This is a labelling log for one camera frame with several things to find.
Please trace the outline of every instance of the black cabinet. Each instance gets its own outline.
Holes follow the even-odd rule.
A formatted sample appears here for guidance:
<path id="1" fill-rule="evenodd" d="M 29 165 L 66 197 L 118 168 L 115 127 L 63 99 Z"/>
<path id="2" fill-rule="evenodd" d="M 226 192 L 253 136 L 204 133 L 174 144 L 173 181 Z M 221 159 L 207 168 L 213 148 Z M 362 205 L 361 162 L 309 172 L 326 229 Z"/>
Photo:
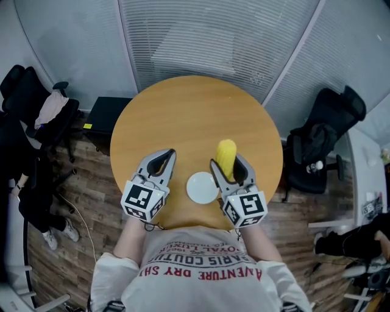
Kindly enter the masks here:
<path id="1" fill-rule="evenodd" d="M 110 155 L 116 121 L 131 100 L 126 97 L 98 97 L 84 124 L 84 134 L 105 155 Z"/>

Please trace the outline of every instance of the yellow corn cob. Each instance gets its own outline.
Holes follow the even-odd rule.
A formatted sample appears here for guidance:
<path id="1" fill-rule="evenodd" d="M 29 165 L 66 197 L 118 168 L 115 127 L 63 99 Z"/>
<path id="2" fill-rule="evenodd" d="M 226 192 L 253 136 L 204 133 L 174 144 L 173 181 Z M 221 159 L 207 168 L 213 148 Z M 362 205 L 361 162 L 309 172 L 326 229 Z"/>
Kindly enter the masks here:
<path id="1" fill-rule="evenodd" d="M 233 179 L 233 165 L 236 159 L 237 146 L 232 140 L 222 140 L 217 147 L 216 162 L 228 180 Z"/>

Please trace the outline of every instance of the white t-shirt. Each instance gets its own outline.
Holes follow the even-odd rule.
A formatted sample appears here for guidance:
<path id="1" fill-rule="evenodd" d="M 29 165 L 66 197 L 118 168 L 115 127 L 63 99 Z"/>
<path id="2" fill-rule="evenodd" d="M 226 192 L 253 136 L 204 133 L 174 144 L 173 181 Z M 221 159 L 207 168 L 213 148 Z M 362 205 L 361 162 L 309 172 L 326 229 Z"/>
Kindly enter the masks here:
<path id="1" fill-rule="evenodd" d="M 284 263 L 256 262 L 231 233 L 205 227 L 148 233 L 141 267 L 103 254 L 90 310 L 100 312 L 111 301 L 126 311 L 311 311 Z"/>

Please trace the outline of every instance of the sneaker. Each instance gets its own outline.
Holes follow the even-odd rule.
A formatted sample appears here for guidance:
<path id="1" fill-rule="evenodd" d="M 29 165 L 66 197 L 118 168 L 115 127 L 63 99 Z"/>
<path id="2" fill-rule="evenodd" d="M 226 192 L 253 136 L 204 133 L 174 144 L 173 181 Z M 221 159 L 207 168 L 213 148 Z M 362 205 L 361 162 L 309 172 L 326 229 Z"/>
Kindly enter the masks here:
<path id="1" fill-rule="evenodd" d="M 44 240 L 48 242 L 50 249 L 56 250 L 58 243 L 57 243 L 57 239 L 54 237 L 51 230 L 48 230 L 47 232 L 42 233 L 42 235 L 43 235 Z"/>
<path id="2" fill-rule="evenodd" d="M 72 221 L 70 221 L 70 219 L 65 218 L 65 220 L 66 220 L 66 226 L 64 231 L 62 231 L 62 233 L 67 234 L 71 238 L 71 240 L 78 241 L 80 238 L 79 232 L 74 228 L 73 223 Z"/>
<path id="3" fill-rule="evenodd" d="M 316 245 L 317 245 L 317 242 L 320 238 L 323 238 L 324 237 L 324 234 L 322 234 L 322 232 L 319 232 L 316 234 L 316 236 L 314 237 L 314 249 L 313 249 L 313 252 L 315 255 L 317 256 L 324 256 L 325 254 L 324 253 L 317 253 L 316 252 Z"/>

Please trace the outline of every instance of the chair backrest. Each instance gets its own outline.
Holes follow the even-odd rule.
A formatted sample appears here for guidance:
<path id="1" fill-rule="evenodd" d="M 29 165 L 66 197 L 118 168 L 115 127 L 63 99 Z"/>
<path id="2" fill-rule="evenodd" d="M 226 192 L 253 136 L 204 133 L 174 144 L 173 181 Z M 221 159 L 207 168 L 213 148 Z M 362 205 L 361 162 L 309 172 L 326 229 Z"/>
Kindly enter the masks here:
<path id="1" fill-rule="evenodd" d="M 365 117 L 366 104 L 350 87 L 342 94 L 322 89 L 305 125 L 291 131 L 302 139 L 302 163 L 324 159 L 341 136 Z"/>
<path id="2" fill-rule="evenodd" d="M 4 101 L 2 109 L 33 126 L 50 93 L 42 86 L 33 69 L 15 65 L 0 86 Z"/>

